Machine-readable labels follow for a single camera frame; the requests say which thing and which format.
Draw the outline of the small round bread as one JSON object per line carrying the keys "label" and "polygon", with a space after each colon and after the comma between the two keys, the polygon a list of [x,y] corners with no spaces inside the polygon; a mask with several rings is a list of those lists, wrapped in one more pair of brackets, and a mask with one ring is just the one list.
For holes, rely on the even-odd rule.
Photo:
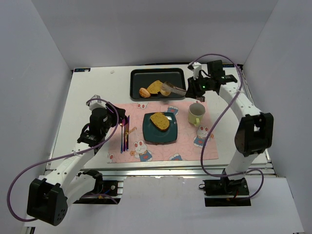
{"label": "small round bread", "polygon": [[168,87],[161,87],[160,89],[160,93],[163,95],[163,96],[169,96],[171,94],[171,89],[168,88]]}

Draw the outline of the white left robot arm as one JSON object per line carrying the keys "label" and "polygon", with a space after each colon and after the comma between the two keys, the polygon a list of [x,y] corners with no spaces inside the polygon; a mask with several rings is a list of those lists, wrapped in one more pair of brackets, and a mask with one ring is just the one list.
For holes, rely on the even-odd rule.
{"label": "white left robot arm", "polygon": [[88,103],[91,115],[81,130],[73,155],[62,161],[42,179],[34,179],[29,187],[27,214],[57,226],[68,208],[87,193],[98,194],[102,189],[102,173],[96,170],[81,172],[102,145],[111,128],[126,118],[126,111],[111,104]]}

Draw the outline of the metal tongs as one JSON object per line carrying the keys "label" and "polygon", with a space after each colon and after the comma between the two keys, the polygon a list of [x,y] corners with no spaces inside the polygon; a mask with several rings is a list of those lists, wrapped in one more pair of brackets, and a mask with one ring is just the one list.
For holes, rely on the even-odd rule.
{"label": "metal tongs", "polygon": [[193,98],[193,99],[196,99],[200,102],[205,101],[205,97],[203,96],[203,94],[196,93],[193,88],[188,88],[188,90],[184,90],[184,89],[178,88],[178,87],[176,87],[176,86],[174,86],[168,82],[164,82],[162,84],[162,87],[168,87],[171,89],[171,93],[178,94],[178,95],[184,96],[186,98]]}

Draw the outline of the heart bread slice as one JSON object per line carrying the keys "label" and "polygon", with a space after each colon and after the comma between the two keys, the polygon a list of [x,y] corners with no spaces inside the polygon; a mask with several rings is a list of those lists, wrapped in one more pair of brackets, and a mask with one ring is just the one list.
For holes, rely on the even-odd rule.
{"label": "heart bread slice", "polygon": [[164,113],[157,112],[150,116],[150,121],[155,125],[160,131],[167,131],[170,127],[170,122]]}

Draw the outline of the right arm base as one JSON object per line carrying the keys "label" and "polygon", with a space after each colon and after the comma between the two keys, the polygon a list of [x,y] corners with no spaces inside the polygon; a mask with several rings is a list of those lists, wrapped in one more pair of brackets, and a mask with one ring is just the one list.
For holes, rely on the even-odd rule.
{"label": "right arm base", "polygon": [[204,180],[198,188],[204,192],[206,207],[248,207],[251,206],[249,188],[245,178]]}

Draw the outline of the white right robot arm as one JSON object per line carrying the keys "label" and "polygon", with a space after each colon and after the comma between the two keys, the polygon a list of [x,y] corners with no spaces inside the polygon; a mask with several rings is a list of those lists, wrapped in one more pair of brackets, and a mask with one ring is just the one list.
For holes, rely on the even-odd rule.
{"label": "white right robot arm", "polygon": [[235,76],[227,75],[221,60],[208,63],[208,74],[201,73],[202,65],[191,62],[188,69],[193,76],[188,79],[185,96],[204,101],[207,91],[216,92],[228,104],[239,121],[234,137],[236,151],[231,162],[221,174],[214,174],[218,180],[205,183],[207,195],[230,195],[239,193],[244,186],[245,174],[251,172],[253,161],[271,147],[273,140],[273,116],[260,111],[242,91],[242,82]]}

